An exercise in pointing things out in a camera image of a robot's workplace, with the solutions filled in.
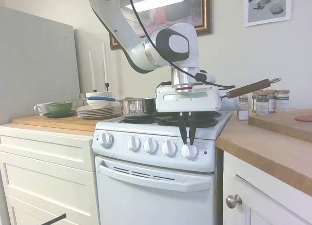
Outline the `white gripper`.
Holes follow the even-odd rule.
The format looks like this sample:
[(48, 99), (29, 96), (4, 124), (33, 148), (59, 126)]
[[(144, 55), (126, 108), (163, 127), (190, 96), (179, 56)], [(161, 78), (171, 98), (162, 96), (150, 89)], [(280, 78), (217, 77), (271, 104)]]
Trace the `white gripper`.
[[(179, 113), (178, 127), (184, 144), (187, 143), (185, 115), (182, 112), (214, 112), (221, 109), (219, 89), (212, 85), (195, 85), (176, 89), (174, 86), (156, 89), (156, 110), (159, 113)], [(189, 139), (194, 144), (196, 113), (189, 113)]]

